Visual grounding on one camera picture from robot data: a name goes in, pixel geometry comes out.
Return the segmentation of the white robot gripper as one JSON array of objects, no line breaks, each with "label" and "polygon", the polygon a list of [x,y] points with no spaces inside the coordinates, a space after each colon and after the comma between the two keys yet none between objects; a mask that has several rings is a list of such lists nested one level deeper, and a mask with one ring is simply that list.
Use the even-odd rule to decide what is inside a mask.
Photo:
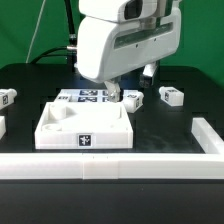
[{"label": "white robot gripper", "polygon": [[182,0],[79,0],[85,18],[78,30],[77,67],[105,84],[110,102],[119,102],[120,78],[144,67],[139,84],[154,83],[158,60],[176,52]]}]

